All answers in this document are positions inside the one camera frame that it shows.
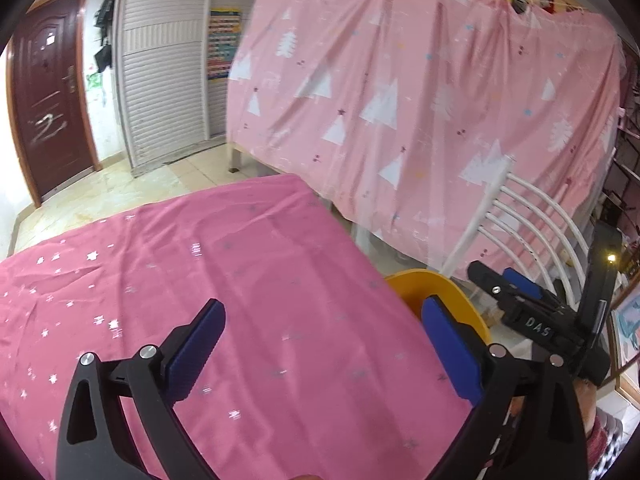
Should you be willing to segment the person's right hand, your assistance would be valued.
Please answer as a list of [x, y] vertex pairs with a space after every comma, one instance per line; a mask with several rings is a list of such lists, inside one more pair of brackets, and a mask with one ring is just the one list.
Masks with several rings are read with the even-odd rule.
[[606, 434], [597, 415], [597, 387], [588, 379], [576, 378], [574, 388], [586, 434], [588, 467], [592, 469], [606, 445]]

